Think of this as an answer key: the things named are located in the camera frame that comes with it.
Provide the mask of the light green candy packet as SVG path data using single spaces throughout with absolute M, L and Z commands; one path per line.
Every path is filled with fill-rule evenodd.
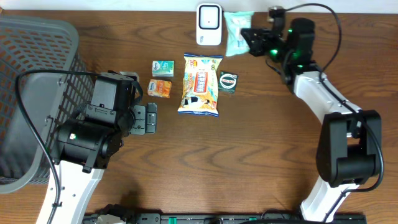
M 228 31 L 225 55 L 227 57 L 232 57 L 248 53 L 249 46 L 241 35 L 241 30 L 251 28 L 251 21 L 254 12 L 224 12 L 223 15 Z

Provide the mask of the orange small box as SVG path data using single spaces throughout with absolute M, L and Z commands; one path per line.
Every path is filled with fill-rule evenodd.
M 170 81 L 151 79 L 147 87 L 147 94 L 159 98 L 170 98 L 171 88 L 172 82 Z

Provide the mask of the teal silver small box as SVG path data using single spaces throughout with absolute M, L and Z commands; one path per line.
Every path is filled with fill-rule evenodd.
M 153 77 L 173 77 L 175 62 L 170 60 L 154 60 L 152 62 Z

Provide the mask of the green Zam-Buk tin box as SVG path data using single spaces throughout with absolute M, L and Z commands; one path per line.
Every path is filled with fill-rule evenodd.
M 218 89 L 221 91 L 235 94 L 236 85 L 238 83 L 238 75 L 229 72 L 221 72 L 218 81 Z

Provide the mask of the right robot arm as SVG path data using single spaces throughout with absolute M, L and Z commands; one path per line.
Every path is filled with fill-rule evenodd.
M 284 20 L 274 19 L 271 29 L 243 28 L 241 35 L 251 55 L 280 64 L 282 81 L 322 125 L 315 159 L 319 176 L 300 213 L 307 222 L 331 223 L 349 194 L 373 191 L 382 182 L 381 117 L 346 99 L 312 59 L 313 21 L 294 19 L 286 39 L 283 28 Z

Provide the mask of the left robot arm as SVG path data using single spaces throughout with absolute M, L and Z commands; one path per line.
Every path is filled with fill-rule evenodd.
M 142 96 L 135 72 L 99 75 L 91 101 L 55 131 L 51 156 L 60 181 L 60 200 L 53 208 L 56 185 L 51 177 L 37 223 L 83 221 L 88 202 L 123 139 L 156 132 L 157 105 L 141 105 Z

